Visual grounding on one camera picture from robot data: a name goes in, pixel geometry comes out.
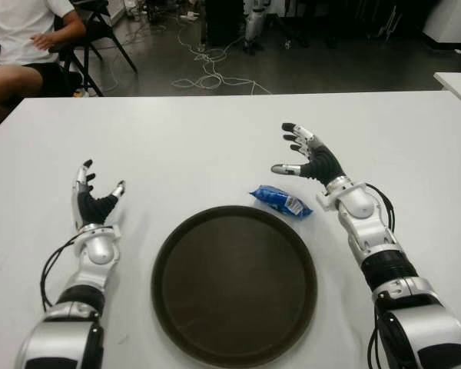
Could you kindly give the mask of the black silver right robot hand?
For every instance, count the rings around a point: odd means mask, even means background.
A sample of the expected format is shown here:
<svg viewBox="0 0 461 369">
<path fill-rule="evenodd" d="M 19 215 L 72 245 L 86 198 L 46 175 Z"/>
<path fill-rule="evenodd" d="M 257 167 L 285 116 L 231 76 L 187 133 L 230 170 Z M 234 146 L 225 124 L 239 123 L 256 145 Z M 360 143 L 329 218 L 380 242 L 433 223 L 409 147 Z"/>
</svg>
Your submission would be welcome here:
<svg viewBox="0 0 461 369">
<path fill-rule="evenodd" d="M 283 123 L 281 129 L 285 132 L 283 139 L 291 142 L 290 149 L 302 154 L 307 163 L 276 164 L 271 167 L 273 173 L 317 180 L 325 188 L 333 180 L 345 176 L 334 153 L 315 134 L 290 122 Z"/>
</svg>

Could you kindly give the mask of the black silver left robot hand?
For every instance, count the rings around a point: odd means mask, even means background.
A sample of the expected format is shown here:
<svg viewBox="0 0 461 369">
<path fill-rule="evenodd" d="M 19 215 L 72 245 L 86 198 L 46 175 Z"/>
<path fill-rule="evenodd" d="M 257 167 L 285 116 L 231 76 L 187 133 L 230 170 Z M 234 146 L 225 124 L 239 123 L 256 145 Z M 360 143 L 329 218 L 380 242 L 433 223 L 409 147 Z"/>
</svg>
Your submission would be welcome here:
<svg viewBox="0 0 461 369">
<path fill-rule="evenodd" d="M 90 224 L 103 225 L 126 190 L 125 181 L 119 181 L 108 195 L 95 198 L 91 194 L 94 187 L 89 184 L 95 179 L 95 173 L 89 172 L 92 164 L 93 160 L 88 159 L 79 167 L 72 185 L 72 216 L 78 231 Z"/>
</svg>

